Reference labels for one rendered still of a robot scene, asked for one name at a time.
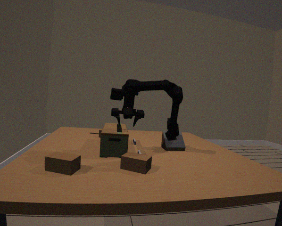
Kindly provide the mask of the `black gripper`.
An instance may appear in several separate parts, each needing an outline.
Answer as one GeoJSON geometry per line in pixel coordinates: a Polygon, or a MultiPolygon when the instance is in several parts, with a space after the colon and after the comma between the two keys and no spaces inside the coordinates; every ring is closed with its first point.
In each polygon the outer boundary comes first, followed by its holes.
{"type": "MultiPolygon", "coordinates": [[[[132,107],[134,106],[134,103],[126,103],[124,102],[124,105],[126,107],[132,107]]],[[[111,110],[111,116],[114,116],[117,118],[118,124],[120,126],[120,116],[119,114],[122,114],[122,111],[118,110],[118,108],[112,108],[111,110]]],[[[138,119],[144,118],[144,111],[143,110],[137,110],[135,118],[134,118],[134,122],[133,122],[133,126],[135,126],[136,122],[138,119]]]]}

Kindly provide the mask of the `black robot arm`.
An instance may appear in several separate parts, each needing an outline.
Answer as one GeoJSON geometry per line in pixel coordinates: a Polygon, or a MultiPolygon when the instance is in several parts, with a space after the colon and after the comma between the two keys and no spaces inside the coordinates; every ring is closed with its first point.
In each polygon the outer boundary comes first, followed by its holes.
{"type": "MultiPolygon", "coordinates": [[[[140,91],[148,90],[164,90],[173,99],[171,118],[168,118],[168,131],[165,134],[168,141],[176,140],[176,137],[179,136],[179,129],[177,123],[179,104],[182,102],[183,99],[181,87],[176,86],[174,83],[171,83],[168,80],[138,81],[134,79],[128,79],[126,83],[122,86],[122,89],[111,89],[110,99],[121,101],[124,96],[124,102],[134,103],[135,95],[138,96],[138,93],[140,91]]],[[[122,108],[122,114],[124,116],[124,119],[131,119],[133,116],[136,115],[136,109],[132,109],[132,107],[126,107],[124,105],[122,108]]]]}

